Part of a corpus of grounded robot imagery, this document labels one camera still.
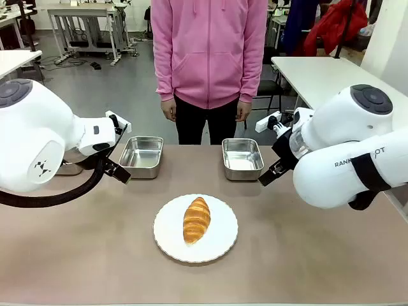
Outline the person's left hand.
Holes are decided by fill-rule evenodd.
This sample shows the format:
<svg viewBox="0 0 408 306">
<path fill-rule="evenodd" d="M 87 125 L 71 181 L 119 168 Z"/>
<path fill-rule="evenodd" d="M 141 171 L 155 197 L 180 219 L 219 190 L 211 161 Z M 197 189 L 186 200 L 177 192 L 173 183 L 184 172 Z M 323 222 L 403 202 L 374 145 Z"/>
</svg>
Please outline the person's left hand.
<svg viewBox="0 0 408 306">
<path fill-rule="evenodd" d="M 251 103 L 246 103 L 241 100 L 238 101 L 237 104 L 237 115 L 236 115 L 236 121 L 237 122 L 244 122 L 247 120 L 250 112 L 252 110 L 252 104 Z"/>
</svg>

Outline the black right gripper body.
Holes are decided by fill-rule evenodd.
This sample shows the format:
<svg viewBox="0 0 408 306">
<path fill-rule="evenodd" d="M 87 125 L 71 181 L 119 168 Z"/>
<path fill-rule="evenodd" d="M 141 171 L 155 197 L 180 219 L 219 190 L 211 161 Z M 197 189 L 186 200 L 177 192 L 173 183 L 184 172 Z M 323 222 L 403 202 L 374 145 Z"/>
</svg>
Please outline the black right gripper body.
<svg viewBox="0 0 408 306">
<path fill-rule="evenodd" d="M 272 146 L 272 150 L 279 156 L 279 160 L 271 165 L 271 169 L 276 170 L 294 170 L 298 163 L 298 159 L 293 154 L 289 139 L 292 135 L 292 129 L 289 128 L 282 135 L 277 137 L 277 140 Z"/>
</svg>

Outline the person's right hand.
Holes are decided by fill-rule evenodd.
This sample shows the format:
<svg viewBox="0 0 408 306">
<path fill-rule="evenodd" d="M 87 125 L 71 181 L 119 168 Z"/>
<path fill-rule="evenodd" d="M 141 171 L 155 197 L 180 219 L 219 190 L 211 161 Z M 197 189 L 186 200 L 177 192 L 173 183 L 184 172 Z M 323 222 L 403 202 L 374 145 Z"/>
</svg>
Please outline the person's right hand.
<svg viewBox="0 0 408 306">
<path fill-rule="evenodd" d="M 176 121 L 176 102 L 174 98 L 161 102 L 161 109 L 166 119 L 175 122 Z"/>
</svg>

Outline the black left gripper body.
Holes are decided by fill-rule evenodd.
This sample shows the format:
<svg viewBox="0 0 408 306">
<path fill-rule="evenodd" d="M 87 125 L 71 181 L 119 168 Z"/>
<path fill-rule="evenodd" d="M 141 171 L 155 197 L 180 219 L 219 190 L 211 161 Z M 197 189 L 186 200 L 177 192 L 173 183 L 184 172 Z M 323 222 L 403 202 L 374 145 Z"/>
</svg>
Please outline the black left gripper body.
<svg viewBox="0 0 408 306">
<path fill-rule="evenodd" d="M 103 166 L 105 171 L 124 171 L 124 168 L 117 164 L 116 162 L 110 159 L 110 156 L 116 149 L 117 145 L 119 144 L 121 138 L 123 137 L 124 133 L 128 130 L 128 124 L 124 124 L 121 126 L 118 124 L 115 127 L 115 133 L 117 134 L 117 139 L 113 145 L 109 145 L 107 148 L 104 148 L 95 154 L 98 162 L 100 162 Z"/>
</svg>

